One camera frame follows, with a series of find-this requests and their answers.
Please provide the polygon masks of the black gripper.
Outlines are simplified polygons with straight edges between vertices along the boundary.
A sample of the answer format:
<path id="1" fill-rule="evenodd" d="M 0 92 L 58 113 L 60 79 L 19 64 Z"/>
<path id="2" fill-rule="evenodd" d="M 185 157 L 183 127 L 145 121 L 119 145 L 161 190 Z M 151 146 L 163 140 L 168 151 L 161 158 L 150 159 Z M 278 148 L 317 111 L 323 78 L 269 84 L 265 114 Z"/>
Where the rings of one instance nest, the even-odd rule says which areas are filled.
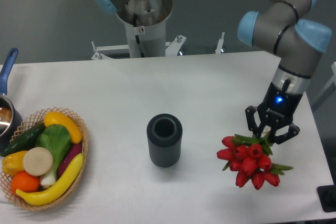
<path id="1" fill-rule="evenodd" d="M 261 138 L 265 126 L 271 128 L 269 133 L 270 144 L 282 144 L 297 136 L 300 128 L 292 123 L 293 114 L 303 94 L 290 94 L 283 92 L 273 83 L 268 87 L 262 103 L 256 106 L 248 106 L 245 109 L 247 126 L 256 138 Z M 260 123 L 257 125 L 255 115 L 259 116 Z M 276 130 L 288 125 L 288 131 L 276 135 Z"/>

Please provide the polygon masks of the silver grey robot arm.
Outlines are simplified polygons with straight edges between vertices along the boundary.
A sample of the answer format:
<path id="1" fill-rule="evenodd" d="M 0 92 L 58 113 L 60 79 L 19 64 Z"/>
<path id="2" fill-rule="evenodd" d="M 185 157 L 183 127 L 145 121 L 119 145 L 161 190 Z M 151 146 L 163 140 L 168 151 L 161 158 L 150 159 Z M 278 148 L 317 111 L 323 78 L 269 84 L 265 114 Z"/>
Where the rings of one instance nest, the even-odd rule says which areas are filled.
<path id="1" fill-rule="evenodd" d="M 172 0 L 94 0 L 124 23 L 132 58 L 167 56 L 166 20 Z M 278 56 L 280 63 L 259 106 L 249 106 L 247 124 L 255 137 L 269 127 L 269 143 L 281 144 L 299 133 L 293 114 L 317 64 L 326 52 L 331 29 L 304 19 L 317 0 L 270 0 L 264 13 L 247 12 L 238 39 Z"/>

